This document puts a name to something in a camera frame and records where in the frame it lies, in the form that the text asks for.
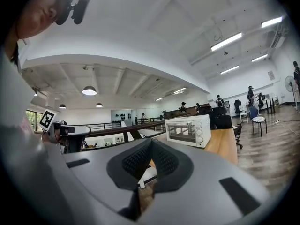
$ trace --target standing fan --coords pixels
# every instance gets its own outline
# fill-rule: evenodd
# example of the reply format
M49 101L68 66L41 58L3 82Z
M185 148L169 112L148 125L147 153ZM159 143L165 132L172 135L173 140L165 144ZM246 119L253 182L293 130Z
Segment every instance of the standing fan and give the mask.
M292 94L294 95L296 110L298 110L298 106L297 106L297 102L296 102L296 98L295 98L295 93L294 93L295 90L296 90L296 82L295 82L295 79L292 76L287 76L286 77L286 79L285 79L285 88L289 92L292 92Z

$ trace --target oven door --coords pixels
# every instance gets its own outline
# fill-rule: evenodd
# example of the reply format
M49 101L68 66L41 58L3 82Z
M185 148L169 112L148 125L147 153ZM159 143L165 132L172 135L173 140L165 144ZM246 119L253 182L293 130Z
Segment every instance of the oven door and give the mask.
M183 144L196 143L194 121L166 123L166 129L169 139L182 141Z

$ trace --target office chair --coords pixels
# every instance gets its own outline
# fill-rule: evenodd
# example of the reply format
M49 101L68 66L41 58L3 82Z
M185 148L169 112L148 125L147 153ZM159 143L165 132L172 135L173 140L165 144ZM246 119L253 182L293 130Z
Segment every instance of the office chair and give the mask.
M233 127L231 117L226 115L224 107L214 107L213 109L213 122L217 129L230 129Z
M217 129L233 128L231 117L229 115L226 115L226 109L224 107L215 107L215 108L213 108L213 111L214 111L213 123L217 127ZM240 134L241 134L241 130L242 130L242 122L243 122L243 120L241 120L238 123L237 128L233 129L236 144L240 146L240 149L243 148L243 145L240 144Z
M235 100L234 101L234 107L235 107L235 112L236 113L240 113L240 108L239 108L239 106L241 106L242 105L242 103L239 101L239 100Z

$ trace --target oven knob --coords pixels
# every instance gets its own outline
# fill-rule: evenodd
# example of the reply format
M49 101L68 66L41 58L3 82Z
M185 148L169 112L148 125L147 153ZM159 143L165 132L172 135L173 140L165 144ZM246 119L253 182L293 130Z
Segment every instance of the oven knob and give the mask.
M198 138L197 138L197 142L198 142L198 143L202 143L202 142L203 142L203 138L202 138L202 137L198 137Z
M201 122L196 122L196 127L197 128L202 128L202 123Z
M203 134L203 131L202 131L201 129L198 129L198 130L196 131L196 133L197 133L198 136L201 136L201 135Z

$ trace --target wooden floor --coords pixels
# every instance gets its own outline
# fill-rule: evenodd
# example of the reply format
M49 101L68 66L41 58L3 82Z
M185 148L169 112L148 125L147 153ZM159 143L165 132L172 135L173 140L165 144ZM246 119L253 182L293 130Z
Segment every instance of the wooden floor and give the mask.
M300 120L300 114L291 106L276 108L276 114L262 112L261 116L267 120L268 133L265 124L262 124L262 137L258 132L258 124L252 134L252 122L243 119L240 143L238 146L238 167L257 178L270 192L276 194L291 180L300 161L300 121L280 122L274 121ZM240 118L233 118L236 125ZM142 212L153 201L152 192L156 180L139 188L140 205Z

